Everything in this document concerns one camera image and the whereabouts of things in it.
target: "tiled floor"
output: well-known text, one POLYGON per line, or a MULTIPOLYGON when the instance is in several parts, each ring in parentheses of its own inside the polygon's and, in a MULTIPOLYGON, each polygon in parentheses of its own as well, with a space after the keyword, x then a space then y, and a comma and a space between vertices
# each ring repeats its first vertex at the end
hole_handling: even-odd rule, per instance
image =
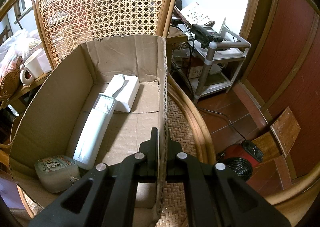
MULTIPOLYGON (((177 73, 175 73, 173 77, 180 87, 190 95, 188 88, 179 76, 177 76, 177 73)), ((240 131, 246 139, 253 140, 261 135, 248 110, 233 90, 230 90, 228 93, 222 91, 201 98, 198 106, 226 114, 232 121, 234 127, 240 131)), ((242 137, 228 124, 224 116, 205 113, 203 111, 200 111, 200 113, 209 129, 216 153, 223 151, 229 145, 241 143, 243 140, 242 137)), ((262 196, 282 190, 281 180, 273 161, 255 168, 252 177, 247 183, 262 196)))

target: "wicker basket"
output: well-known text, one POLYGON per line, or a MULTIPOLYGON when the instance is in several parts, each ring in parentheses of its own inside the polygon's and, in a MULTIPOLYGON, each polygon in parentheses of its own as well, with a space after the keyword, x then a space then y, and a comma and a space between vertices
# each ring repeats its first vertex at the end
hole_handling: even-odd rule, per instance
POLYGON ((22 65, 22 57, 18 57, 14 70, 7 73, 0 82, 0 101, 10 98, 17 90, 20 83, 20 66, 22 65))

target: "metal screw head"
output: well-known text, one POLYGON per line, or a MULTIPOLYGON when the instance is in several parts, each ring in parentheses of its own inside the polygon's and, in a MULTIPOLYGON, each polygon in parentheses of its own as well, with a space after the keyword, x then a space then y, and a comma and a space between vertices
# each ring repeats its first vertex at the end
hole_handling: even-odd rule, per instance
POLYGON ((226 165, 223 163, 216 164, 216 169, 218 169, 218 170, 224 170, 225 168, 226 168, 226 165))
POLYGON ((105 170, 106 168, 107 168, 107 165, 106 165, 106 164, 103 164, 103 163, 100 163, 100 164, 96 165, 96 169, 97 169, 98 171, 103 171, 103 170, 105 170))
POLYGON ((185 158, 187 158, 187 156, 188 156, 187 153, 184 153, 184 152, 179 152, 177 154, 177 157, 180 159, 185 159, 185 158))
POLYGON ((141 152, 138 152, 138 153, 135 153, 134 157, 135 157, 136 159, 143 159, 143 158, 144 158, 144 154, 141 153, 141 152))

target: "cardboard carton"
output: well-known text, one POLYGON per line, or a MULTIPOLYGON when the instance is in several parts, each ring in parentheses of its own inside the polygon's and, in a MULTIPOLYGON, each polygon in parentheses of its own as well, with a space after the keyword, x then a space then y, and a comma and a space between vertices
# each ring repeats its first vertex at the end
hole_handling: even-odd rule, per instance
POLYGON ((113 36, 81 44, 51 73, 32 100, 15 134, 10 172, 25 193, 41 206, 50 204, 57 195, 42 187, 34 163, 55 155, 73 157, 98 94, 119 73, 138 76, 140 88, 130 113, 113 114, 95 164, 120 163, 136 153, 140 143, 150 139, 151 128, 157 127, 160 178, 157 187, 139 186, 136 207, 154 207, 153 218, 161 209, 167 67, 165 39, 152 35, 113 36))

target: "white mug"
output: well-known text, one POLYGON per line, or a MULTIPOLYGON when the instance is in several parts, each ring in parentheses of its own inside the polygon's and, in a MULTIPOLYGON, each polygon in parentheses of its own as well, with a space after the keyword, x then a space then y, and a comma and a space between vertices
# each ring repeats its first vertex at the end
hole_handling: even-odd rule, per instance
POLYGON ((37 56, 41 53, 41 51, 42 49, 36 50, 30 57, 28 57, 24 65, 20 66, 20 80, 23 85, 30 85, 33 80, 37 79, 44 73, 37 59, 37 56), (27 79, 25 76, 26 71, 28 71, 31 75, 29 79, 27 79))

